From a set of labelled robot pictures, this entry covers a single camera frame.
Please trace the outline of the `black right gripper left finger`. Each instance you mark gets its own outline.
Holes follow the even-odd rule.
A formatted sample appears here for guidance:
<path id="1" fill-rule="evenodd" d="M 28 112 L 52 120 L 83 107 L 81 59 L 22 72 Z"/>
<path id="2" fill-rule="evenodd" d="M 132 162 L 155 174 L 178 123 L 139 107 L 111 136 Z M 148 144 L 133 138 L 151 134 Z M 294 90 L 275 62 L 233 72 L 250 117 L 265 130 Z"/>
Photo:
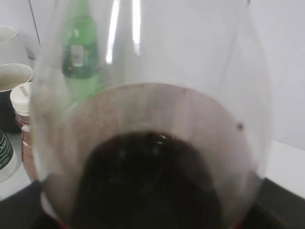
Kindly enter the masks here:
<path id="1" fill-rule="evenodd" d="M 0 202 L 2 229 L 58 229 L 41 207 L 41 185 L 34 182 Z"/>

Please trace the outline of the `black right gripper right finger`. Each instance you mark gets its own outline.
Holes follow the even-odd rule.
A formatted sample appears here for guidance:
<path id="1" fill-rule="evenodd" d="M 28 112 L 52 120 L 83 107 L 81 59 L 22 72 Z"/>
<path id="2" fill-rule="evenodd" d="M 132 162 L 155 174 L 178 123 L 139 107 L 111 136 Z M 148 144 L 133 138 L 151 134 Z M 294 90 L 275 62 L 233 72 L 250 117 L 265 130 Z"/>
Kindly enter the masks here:
<path id="1" fill-rule="evenodd" d="M 303 229 L 305 200 L 265 179 L 251 211 L 239 229 Z"/>

